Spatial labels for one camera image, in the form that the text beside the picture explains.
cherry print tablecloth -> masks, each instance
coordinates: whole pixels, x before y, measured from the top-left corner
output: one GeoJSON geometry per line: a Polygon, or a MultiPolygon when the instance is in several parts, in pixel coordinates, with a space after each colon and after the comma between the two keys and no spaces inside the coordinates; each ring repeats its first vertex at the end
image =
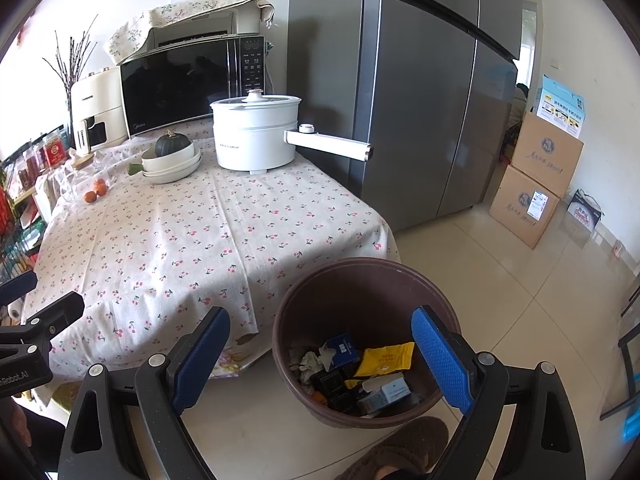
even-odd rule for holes
{"type": "Polygon", "coordinates": [[[300,276],[350,256],[398,259],[385,221],[302,156],[249,176],[220,168],[213,138],[198,139],[210,121],[178,131],[202,149],[191,176],[161,186],[127,176],[155,138],[140,137],[106,152],[107,195],[56,205],[23,316],[71,290],[85,311],[52,340],[43,400],[93,363],[131,367],[167,352],[213,305],[232,319],[214,375],[237,374],[270,348],[278,303],[300,276]]]}

pot lid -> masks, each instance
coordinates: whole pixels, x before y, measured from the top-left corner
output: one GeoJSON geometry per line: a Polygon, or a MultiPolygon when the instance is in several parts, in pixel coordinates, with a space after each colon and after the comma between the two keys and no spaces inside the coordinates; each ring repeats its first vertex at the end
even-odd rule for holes
{"type": "Polygon", "coordinates": [[[278,106],[297,104],[302,99],[289,95],[262,95],[262,90],[249,90],[246,97],[232,97],[231,99],[222,99],[211,104],[214,106],[224,106],[225,108],[255,108],[262,106],[278,106]]]}

trash can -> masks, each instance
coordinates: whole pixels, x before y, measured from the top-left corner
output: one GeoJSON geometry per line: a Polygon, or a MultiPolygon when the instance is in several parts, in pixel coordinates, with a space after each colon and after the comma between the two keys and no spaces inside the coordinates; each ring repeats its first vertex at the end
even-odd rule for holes
{"type": "Polygon", "coordinates": [[[319,267],[286,293],[273,328],[273,356],[293,394],[321,422],[338,428],[388,428],[432,408],[442,397],[415,348],[404,378],[412,395],[385,409],[385,416],[361,418],[315,402],[289,370],[289,349],[319,348],[347,333],[356,348],[379,348],[413,341],[411,316],[428,304],[452,332],[460,324],[447,298],[427,278],[404,265],[379,258],[345,258],[319,267]]]}

hand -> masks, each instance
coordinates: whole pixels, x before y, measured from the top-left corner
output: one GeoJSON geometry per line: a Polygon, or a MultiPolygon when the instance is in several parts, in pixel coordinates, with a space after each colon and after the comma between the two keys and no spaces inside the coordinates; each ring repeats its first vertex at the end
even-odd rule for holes
{"type": "Polygon", "coordinates": [[[22,407],[18,404],[15,405],[11,423],[24,445],[31,447],[31,433],[29,433],[29,428],[27,428],[27,417],[24,415],[22,407]]]}

